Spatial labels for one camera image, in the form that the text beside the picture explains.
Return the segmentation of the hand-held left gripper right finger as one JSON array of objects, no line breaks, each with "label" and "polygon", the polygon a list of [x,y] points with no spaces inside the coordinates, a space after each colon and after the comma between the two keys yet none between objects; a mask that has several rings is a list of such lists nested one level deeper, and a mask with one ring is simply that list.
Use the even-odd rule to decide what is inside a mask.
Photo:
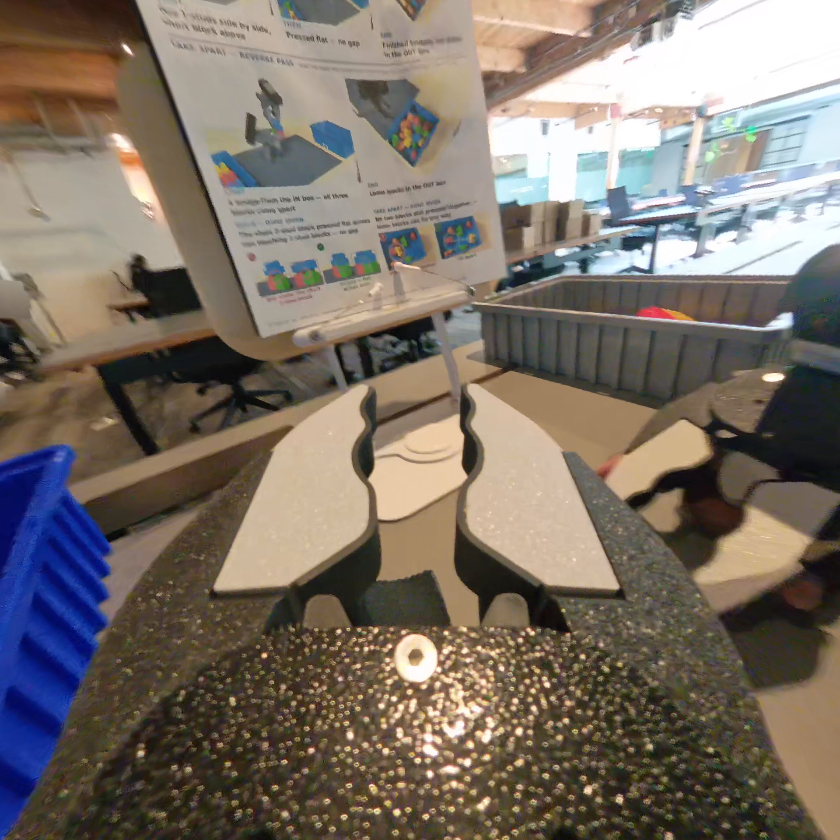
[{"label": "hand-held left gripper right finger", "polygon": [[616,597],[621,585],[562,447],[480,385],[461,393],[455,565],[479,597]]}]

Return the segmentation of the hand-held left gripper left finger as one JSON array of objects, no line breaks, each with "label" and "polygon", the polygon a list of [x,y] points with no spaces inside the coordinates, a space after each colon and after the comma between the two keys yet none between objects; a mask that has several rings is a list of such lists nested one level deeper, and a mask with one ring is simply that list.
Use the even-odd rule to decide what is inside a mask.
[{"label": "hand-held left gripper left finger", "polygon": [[273,448],[213,583],[216,595],[331,584],[352,599],[381,568],[371,475],[376,393],[355,385]]}]

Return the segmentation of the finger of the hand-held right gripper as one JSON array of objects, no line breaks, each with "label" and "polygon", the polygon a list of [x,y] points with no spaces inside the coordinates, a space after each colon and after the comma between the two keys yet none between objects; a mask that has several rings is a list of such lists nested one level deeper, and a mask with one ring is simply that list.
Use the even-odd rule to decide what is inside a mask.
[{"label": "finger of the hand-held right gripper", "polygon": [[741,528],[717,542],[694,573],[701,589],[771,589],[803,572],[802,557],[818,533],[812,514],[775,516],[750,507]]},{"label": "finger of the hand-held right gripper", "polygon": [[604,482],[636,511],[676,491],[687,502],[720,499],[717,452],[710,437],[685,420],[622,455]]}]

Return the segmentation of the grey storage bin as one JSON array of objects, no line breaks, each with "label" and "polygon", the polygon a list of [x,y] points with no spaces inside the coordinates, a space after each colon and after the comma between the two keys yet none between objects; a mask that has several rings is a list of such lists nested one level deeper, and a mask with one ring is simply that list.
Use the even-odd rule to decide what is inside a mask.
[{"label": "grey storage bin", "polygon": [[[488,362],[667,403],[784,355],[787,276],[557,276],[474,304]],[[635,317],[678,310],[695,322]]]}]

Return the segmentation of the blue storage bin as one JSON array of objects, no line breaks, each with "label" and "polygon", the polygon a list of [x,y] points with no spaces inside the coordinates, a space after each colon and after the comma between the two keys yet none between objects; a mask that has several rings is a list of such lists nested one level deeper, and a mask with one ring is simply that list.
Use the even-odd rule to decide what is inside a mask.
[{"label": "blue storage bin", "polygon": [[110,544],[69,489],[66,445],[1,465],[1,835],[51,761],[108,624]]}]

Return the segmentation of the person's right hand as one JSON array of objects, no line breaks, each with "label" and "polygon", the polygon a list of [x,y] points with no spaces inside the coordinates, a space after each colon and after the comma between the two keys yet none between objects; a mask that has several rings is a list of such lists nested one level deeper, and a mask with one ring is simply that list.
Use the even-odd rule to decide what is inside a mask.
[{"label": "person's right hand", "polygon": [[[683,512],[689,523],[711,537],[721,537],[737,530],[742,524],[742,510],[721,497],[690,497],[685,495]],[[780,588],[780,597],[793,609],[809,613],[823,602],[825,584],[822,578],[808,572],[799,574]]]}]

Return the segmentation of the black office chair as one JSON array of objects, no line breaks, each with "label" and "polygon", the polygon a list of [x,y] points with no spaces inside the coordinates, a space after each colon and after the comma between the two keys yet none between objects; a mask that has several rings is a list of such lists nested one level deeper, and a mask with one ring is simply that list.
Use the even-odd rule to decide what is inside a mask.
[{"label": "black office chair", "polygon": [[193,434],[201,431],[202,421],[218,413],[223,415],[218,426],[222,431],[230,427],[237,415],[247,414],[250,407],[270,413],[279,411],[280,406],[268,402],[268,397],[280,397],[284,404],[292,402],[293,395],[286,389],[249,390],[245,379],[255,374],[262,363],[237,352],[219,338],[188,344],[178,359],[173,375],[180,382],[197,385],[200,393],[205,393],[211,385],[226,386],[229,390],[225,399],[190,418],[188,426]]},{"label": "black office chair", "polygon": [[121,280],[130,301],[117,306],[131,322],[154,320],[198,312],[202,308],[185,268],[152,269],[148,260],[134,254],[129,258],[128,279]]},{"label": "black office chair", "polygon": [[645,227],[658,224],[658,209],[649,203],[632,203],[624,186],[617,186],[607,191],[606,204],[609,210],[609,228]]}]

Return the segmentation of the white page holder ledge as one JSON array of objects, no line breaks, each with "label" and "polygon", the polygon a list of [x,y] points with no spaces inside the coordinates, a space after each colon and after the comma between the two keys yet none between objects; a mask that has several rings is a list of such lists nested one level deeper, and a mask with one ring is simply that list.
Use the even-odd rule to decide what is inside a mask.
[{"label": "white page holder ledge", "polygon": [[295,331],[292,341],[302,349],[345,343],[455,310],[475,297],[476,287],[465,279],[398,262],[390,280],[375,283],[360,300],[325,320]]}]

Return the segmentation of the long office table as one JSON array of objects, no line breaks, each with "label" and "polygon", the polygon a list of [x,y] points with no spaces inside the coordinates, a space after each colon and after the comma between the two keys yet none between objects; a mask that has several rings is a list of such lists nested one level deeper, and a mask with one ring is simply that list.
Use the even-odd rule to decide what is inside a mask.
[{"label": "long office table", "polygon": [[638,225],[609,227],[590,236],[542,243],[519,250],[509,250],[506,252],[505,264],[512,270],[514,266],[531,264],[535,260],[554,256],[561,266],[575,263],[585,264],[585,267],[588,267],[595,257],[606,251],[620,250],[626,237],[639,235],[642,230],[643,226]]}]

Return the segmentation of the white office desk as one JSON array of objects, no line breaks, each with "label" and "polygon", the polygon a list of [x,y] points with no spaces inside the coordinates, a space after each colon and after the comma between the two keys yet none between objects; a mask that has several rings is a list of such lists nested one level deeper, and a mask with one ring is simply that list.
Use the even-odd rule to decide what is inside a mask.
[{"label": "white office desk", "polygon": [[774,182],[772,184],[751,186],[741,192],[713,197],[696,214],[695,227],[698,231],[696,249],[692,255],[698,259],[708,253],[708,245],[714,237],[715,216],[741,210],[736,240],[742,242],[752,229],[752,224],[763,205],[774,203],[777,207],[791,199],[809,196],[815,191],[831,194],[839,183],[839,171],[827,171],[809,175],[795,181]]}]

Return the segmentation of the stack of cardboard boxes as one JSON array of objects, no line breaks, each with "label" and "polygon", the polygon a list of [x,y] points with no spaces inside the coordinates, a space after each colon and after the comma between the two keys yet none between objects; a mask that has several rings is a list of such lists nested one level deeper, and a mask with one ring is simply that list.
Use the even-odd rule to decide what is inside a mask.
[{"label": "stack of cardboard boxes", "polygon": [[586,209],[581,199],[528,205],[509,202],[499,204],[498,209],[506,251],[585,238],[602,230],[601,212]]}]

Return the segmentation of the wooden office desk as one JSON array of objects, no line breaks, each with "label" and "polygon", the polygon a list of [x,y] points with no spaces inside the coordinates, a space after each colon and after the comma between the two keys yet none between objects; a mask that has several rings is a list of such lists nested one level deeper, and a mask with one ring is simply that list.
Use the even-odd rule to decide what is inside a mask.
[{"label": "wooden office desk", "polygon": [[52,375],[93,368],[134,442],[151,456],[160,448],[137,414],[125,386],[170,373],[174,369],[170,349],[216,336],[203,311],[130,322],[48,352],[39,369],[44,375]]}]

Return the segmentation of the printed instruction sheet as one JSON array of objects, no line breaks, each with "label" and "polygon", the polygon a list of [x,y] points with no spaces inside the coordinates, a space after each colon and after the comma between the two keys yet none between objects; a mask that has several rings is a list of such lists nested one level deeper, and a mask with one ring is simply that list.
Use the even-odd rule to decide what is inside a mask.
[{"label": "printed instruction sheet", "polygon": [[470,2],[134,2],[261,339],[505,272]]}]

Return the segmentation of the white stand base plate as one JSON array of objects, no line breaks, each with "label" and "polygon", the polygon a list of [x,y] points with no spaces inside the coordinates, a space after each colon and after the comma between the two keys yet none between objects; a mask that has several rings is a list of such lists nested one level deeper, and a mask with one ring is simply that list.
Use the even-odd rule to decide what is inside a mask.
[{"label": "white stand base plate", "polygon": [[465,438],[457,416],[414,429],[374,451],[373,487],[380,522],[399,522],[458,490]]}]

